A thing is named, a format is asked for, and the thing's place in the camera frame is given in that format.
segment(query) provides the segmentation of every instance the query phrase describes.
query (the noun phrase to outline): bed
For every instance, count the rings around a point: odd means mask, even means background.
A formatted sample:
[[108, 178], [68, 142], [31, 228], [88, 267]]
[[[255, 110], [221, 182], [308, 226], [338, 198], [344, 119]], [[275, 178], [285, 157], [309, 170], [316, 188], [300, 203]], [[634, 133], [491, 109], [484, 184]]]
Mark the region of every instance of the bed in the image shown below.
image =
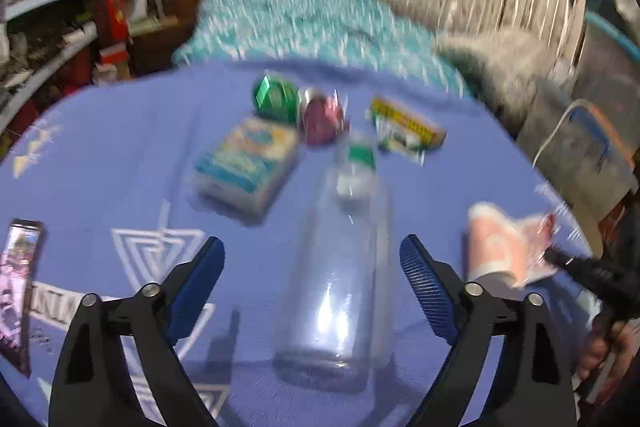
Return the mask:
[[318, 58], [338, 66], [393, 73], [463, 98], [458, 70], [432, 51], [432, 32], [376, 0], [169, 0], [169, 12], [194, 21], [175, 66], [232, 58]]

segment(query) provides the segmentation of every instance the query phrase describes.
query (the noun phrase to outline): soap box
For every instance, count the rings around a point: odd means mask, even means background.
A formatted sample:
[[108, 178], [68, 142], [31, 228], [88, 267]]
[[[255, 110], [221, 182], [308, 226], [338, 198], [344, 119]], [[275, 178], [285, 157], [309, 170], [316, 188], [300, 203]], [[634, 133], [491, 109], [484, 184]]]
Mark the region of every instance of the soap box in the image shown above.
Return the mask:
[[247, 118], [196, 162], [195, 184], [206, 195], [259, 217], [298, 157], [295, 127]]

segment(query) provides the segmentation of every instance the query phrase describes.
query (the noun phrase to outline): table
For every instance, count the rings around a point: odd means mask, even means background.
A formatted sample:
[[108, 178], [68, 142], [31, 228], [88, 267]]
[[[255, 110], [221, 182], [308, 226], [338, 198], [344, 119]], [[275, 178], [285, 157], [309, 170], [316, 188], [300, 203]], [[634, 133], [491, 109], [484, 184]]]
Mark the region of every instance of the table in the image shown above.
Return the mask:
[[[189, 260], [209, 235], [225, 243], [225, 269], [194, 333], [176, 350], [221, 425], [404, 426], [415, 411], [449, 346], [434, 336], [399, 269], [392, 362], [364, 389], [301, 389], [280, 381], [271, 365], [273, 325], [296, 238], [335, 149], [303, 152], [260, 225], [218, 213], [191, 186], [197, 156], [252, 111], [251, 87], [265, 69], [299, 86], [348, 95], [354, 128], [369, 127], [364, 111], [377, 92], [446, 127], [442, 149], [422, 167], [396, 154], [378, 159], [378, 172], [392, 188], [396, 251], [403, 237], [416, 233], [434, 258], [463, 276], [467, 209], [492, 201], [514, 217], [558, 212], [558, 243], [589, 254], [558, 195], [473, 100], [418, 91], [390, 74], [302, 59], [209, 62], [148, 81], [91, 87], [44, 114], [0, 165], [0, 227], [17, 217], [40, 220], [49, 232], [31, 305], [31, 378], [0, 359], [3, 376], [37, 419], [47, 419], [56, 360], [79, 298], [132, 295]], [[155, 248], [159, 241], [166, 248]], [[588, 320], [575, 301], [579, 288], [562, 275], [533, 288], [550, 304], [564, 348], [575, 354]], [[481, 412], [500, 345], [492, 342], [464, 422]], [[129, 339], [125, 348], [143, 409], [158, 420]]]

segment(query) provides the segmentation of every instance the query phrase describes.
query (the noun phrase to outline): plastic bottle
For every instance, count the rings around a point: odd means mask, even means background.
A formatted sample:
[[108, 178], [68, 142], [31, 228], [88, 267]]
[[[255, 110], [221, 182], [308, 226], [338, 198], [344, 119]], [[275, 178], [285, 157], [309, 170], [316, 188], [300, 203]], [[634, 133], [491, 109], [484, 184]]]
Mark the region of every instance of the plastic bottle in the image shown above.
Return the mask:
[[361, 379], [388, 362], [389, 229], [388, 189], [376, 174], [371, 142], [347, 135], [303, 230], [278, 324], [274, 361], [286, 380], [292, 371], [308, 376], [310, 369], [337, 380]]

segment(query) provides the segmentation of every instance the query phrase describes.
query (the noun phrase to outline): silver bolt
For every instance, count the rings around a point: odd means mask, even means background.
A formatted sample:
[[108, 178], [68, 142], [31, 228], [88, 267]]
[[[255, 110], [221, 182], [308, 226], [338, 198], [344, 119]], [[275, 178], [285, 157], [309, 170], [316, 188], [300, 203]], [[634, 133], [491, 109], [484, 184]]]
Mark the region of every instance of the silver bolt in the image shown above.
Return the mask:
[[542, 295], [538, 293], [530, 293], [527, 299], [529, 299], [529, 302], [534, 306], [542, 306], [542, 304], [545, 303], [545, 299], [543, 299]]
[[478, 297], [479, 295], [482, 295], [484, 290], [482, 289], [482, 286], [479, 285], [478, 283], [468, 282], [467, 284], [465, 284], [465, 292], [467, 292], [469, 295]]
[[150, 282], [149, 284], [146, 284], [142, 288], [142, 295], [144, 295], [145, 297], [155, 297], [159, 293], [160, 293], [160, 285], [155, 282]]
[[87, 293], [84, 297], [82, 297], [82, 306], [93, 306], [98, 301], [98, 296], [95, 293]]

